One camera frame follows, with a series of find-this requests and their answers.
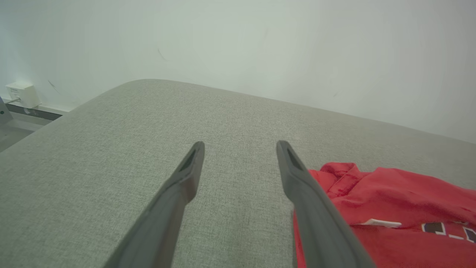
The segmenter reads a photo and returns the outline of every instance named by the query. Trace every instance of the folded garment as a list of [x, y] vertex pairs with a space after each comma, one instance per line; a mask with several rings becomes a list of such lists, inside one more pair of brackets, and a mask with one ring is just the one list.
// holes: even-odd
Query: folded garment
[[[476, 191], [394, 168], [360, 172], [354, 163], [309, 172], [378, 267], [476, 266]], [[296, 215], [294, 233], [304, 268]]]

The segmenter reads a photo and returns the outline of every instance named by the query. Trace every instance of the dark gray strip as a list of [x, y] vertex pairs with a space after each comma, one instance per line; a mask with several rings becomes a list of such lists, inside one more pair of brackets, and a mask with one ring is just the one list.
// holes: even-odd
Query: dark gray strip
[[61, 117], [61, 114], [49, 113], [49, 112], [35, 110], [35, 109], [27, 109], [27, 108], [23, 108], [23, 107], [12, 105], [12, 104], [7, 104], [7, 109], [12, 113], [21, 113], [21, 114], [44, 118], [44, 119], [48, 119], [52, 121]]

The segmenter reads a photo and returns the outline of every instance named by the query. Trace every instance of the white print on red fabric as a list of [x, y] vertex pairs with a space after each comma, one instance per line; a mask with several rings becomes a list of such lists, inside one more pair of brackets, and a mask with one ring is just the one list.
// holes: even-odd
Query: white print on red fabric
[[[466, 234], [466, 240], [472, 243], [476, 243], [476, 232], [473, 229], [461, 226]], [[431, 223], [423, 223], [421, 225], [421, 229], [427, 233], [434, 233], [437, 235], [445, 236], [445, 224], [442, 222], [431, 222]], [[460, 240], [464, 240], [464, 237], [459, 237], [455, 235], [448, 234], [451, 238], [456, 238]]]

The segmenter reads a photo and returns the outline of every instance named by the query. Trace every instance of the red cloth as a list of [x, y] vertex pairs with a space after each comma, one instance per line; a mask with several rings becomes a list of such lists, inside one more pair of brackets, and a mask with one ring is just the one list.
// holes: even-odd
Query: red cloth
[[[476, 191], [394, 168], [360, 172], [353, 163], [309, 172], [378, 267], [476, 267]], [[359, 225], [369, 219], [402, 225]], [[294, 233], [305, 268], [296, 215]]]

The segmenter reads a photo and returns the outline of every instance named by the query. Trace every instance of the red fabric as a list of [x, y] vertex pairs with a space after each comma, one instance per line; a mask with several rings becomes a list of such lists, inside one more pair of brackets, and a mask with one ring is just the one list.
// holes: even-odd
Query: red fabric
[[[309, 172], [378, 267], [476, 267], [476, 191], [394, 168], [360, 172], [353, 163]], [[402, 225], [359, 225], [369, 219]], [[296, 215], [294, 233], [297, 264], [305, 268]]]

